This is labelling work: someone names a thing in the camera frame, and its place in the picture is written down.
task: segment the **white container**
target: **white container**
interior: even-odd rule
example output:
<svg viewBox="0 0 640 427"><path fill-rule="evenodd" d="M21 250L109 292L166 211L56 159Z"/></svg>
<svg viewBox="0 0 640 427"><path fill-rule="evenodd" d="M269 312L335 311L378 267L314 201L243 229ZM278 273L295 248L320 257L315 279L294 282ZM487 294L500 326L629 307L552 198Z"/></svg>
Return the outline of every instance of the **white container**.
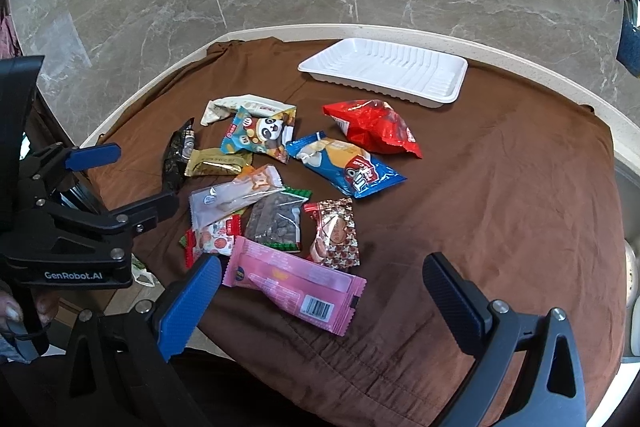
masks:
<svg viewBox="0 0 640 427"><path fill-rule="evenodd" d="M457 99L467 66L456 55L393 42L344 39L298 69L316 80L440 107Z"/></svg>

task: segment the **black snack package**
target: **black snack package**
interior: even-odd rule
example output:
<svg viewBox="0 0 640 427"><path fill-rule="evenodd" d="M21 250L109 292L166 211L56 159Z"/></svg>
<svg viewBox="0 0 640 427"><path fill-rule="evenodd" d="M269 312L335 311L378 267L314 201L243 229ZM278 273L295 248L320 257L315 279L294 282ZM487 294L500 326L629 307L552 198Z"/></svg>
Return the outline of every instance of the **black snack package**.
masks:
<svg viewBox="0 0 640 427"><path fill-rule="evenodd" d="M162 156L162 190L178 192L184 185L184 170L195 147L193 118L171 135Z"/></svg>

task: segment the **brown patterned wrapper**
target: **brown patterned wrapper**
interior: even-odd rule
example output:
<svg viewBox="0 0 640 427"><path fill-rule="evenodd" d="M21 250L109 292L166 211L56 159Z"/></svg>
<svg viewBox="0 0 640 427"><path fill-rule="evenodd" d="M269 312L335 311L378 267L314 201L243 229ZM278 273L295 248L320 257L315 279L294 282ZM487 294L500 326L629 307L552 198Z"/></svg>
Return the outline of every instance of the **brown patterned wrapper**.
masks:
<svg viewBox="0 0 640 427"><path fill-rule="evenodd" d="M337 269L360 264L351 198L307 203L302 208L316 220L316 240L308 260Z"/></svg>

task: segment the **pink snack package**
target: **pink snack package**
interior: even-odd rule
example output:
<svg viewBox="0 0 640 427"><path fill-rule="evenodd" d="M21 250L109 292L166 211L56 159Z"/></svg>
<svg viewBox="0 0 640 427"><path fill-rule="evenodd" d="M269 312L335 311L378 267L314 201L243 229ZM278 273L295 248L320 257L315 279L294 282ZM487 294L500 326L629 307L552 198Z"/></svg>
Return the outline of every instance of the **pink snack package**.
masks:
<svg viewBox="0 0 640 427"><path fill-rule="evenodd" d="M342 337L367 281L236 237L222 283L260 290L278 308Z"/></svg>

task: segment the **human hand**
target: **human hand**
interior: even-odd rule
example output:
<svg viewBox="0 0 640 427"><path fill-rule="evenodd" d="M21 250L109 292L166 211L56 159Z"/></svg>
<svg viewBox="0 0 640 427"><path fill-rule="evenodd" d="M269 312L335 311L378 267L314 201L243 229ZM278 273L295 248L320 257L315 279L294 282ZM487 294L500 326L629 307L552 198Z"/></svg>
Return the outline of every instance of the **human hand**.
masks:
<svg viewBox="0 0 640 427"><path fill-rule="evenodd" d="M40 322L46 326L58 313L60 296L50 290L35 290L33 295ZM22 309L11 295L0 291L0 330L8 330L7 320L21 322Z"/></svg>

